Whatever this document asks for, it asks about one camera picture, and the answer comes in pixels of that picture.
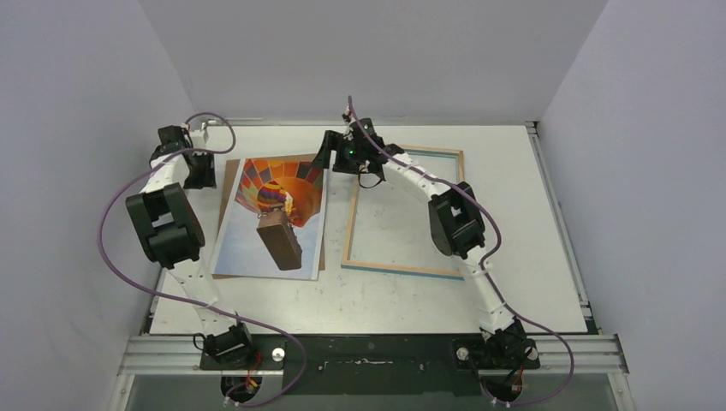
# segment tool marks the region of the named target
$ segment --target hot air balloon picture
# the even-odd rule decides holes
[[[326,173],[300,160],[308,157],[242,162],[215,249],[215,274],[317,279]],[[266,221],[274,223],[267,237]]]

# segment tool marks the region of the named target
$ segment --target white table surface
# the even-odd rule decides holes
[[[454,183],[461,181],[456,158],[412,153],[409,152],[411,159],[428,173]],[[362,185],[370,187],[378,181],[378,176],[362,176],[360,180]],[[451,271],[458,275],[461,259],[441,254],[433,241],[427,241],[431,238],[427,204],[402,191],[394,184],[384,183],[359,190],[350,260]],[[485,233],[485,237],[495,238],[492,233]]]
[[[221,185],[227,159],[317,152],[324,131],[330,128],[235,127],[237,147],[226,156],[217,156],[217,181]],[[556,331],[586,330],[573,277],[524,127],[377,126],[376,130],[386,143],[463,150],[467,182],[503,233],[502,248],[491,258],[491,272],[509,304]],[[209,135],[210,148],[229,146],[226,128],[210,127]],[[294,333],[477,332],[477,319],[463,281],[341,268],[355,183],[353,176],[330,173],[325,270],[320,272],[318,281],[244,277],[218,280],[225,305],[242,316]],[[205,231],[207,246],[202,255],[208,261],[217,239],[221,189],[194,190],[187,196]],[[488,224],[486,238],[493,245],[493,230]],[[169,274],[162,275],[162,291],[182,295],[176,280]],[[525,328],[540,332],[528,325]],[[250,329],[271,332],[256,326]],[[190,306],[165,299],[158,302],[152,334],[191,334],[201,330],[201,322]]]

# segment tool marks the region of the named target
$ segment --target screw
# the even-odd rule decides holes
[[[469,358],[469,350],[466,347],[460,347],[456,350],[456,358],[466,361]]]
[[[280,362],[285,358],[285,350],[282,348],[275,348],[272,350],[272,359],[275,362]]]
[[[539,354],[537,353],[537,349],[532,348],[532,351],[527,356],[528,359],[534,361],[539,357]]]

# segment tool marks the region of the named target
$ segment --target red wire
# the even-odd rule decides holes
[[[524,374],[524,366],[520,366],[520,375],[517,376],[517,379],[514,381],[514,383],[512,383],[512,385],[516,385],[517,381],[521,380],[522,374]]]
[[[249,388],[249,382],[250,382],[250,380],[252,379],[252,376],[250,376],[250,372],[252,372],[252,371],[256,370],[256,369],[257,369],[257,367],[259,366],[259,364],[260,364],[261,362],[262,362],[262,353],[260,353],[260,352],[258,351],[258,353],[257,353],[257,361],[255,361],[255,363],[254,363],[254,366],[250,367],[250,368],[249,368],[249,369],[247,370],[247,379],[245,379],[245,388]]]

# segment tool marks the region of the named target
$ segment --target white wall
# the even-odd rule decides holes
[[[105,409],[149,298],[98,256],[101,208],[192,111],[135,0],[0,2],[0,408]],[[119,207],[112,256],[153,284]]]
[[[724,409],[726,3],[610,0],[540,123],[641,410]]]
[[[140,0],[192,102],[228,116],[539,119],[606,0]]]

